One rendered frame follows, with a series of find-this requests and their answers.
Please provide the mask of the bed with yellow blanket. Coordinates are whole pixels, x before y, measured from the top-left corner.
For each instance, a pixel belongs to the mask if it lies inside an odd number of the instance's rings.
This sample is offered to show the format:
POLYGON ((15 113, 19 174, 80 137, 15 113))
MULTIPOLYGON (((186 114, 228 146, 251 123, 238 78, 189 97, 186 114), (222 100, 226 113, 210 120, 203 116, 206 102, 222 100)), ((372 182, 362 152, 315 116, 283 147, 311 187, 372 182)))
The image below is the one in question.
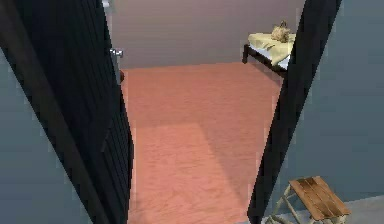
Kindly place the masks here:
POLYGON ((251 56, 281 77, 287 74, 290 55, 295 43, 295 34, 288 35, 283 43, 273 40, 268 33, 254 33, 248 36, 248 43, 243 46, 242 62, 246 64, 251 56))

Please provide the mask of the tan teddy bear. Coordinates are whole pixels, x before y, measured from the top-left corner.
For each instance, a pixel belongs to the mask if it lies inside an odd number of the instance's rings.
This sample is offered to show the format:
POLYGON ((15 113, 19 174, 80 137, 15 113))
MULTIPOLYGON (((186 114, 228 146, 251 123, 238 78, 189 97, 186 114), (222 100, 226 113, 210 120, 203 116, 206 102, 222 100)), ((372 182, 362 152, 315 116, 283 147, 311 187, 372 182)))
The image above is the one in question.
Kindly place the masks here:
POLYGON ((286 43, 289 40, 290 29, 287 22, 282 20, 278 26, 275 26, 271 33, 271 39, 282 43, 286 43))

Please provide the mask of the black room door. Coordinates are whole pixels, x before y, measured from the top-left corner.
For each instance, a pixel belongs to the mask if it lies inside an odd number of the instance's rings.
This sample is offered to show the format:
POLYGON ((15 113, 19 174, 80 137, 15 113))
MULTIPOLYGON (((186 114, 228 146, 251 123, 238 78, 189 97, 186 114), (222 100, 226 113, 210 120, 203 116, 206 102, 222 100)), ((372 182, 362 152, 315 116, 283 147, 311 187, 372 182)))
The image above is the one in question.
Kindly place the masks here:
POLYGON ((0 224, 127 224, 110 0, 0 0, 0 224))

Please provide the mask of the brown wooden slat stool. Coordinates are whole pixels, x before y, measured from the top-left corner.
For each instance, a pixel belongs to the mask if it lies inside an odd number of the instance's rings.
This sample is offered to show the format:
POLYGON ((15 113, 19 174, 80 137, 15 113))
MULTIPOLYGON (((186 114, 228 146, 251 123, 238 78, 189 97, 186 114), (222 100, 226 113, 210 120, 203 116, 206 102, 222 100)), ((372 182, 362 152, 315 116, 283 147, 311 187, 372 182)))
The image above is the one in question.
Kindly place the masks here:
POLYGON ((290 180, 265 224, 346 224, 351 211, 320 176, 290 180), (290 202, 296 197, 309 213, 303 221, 290 202))

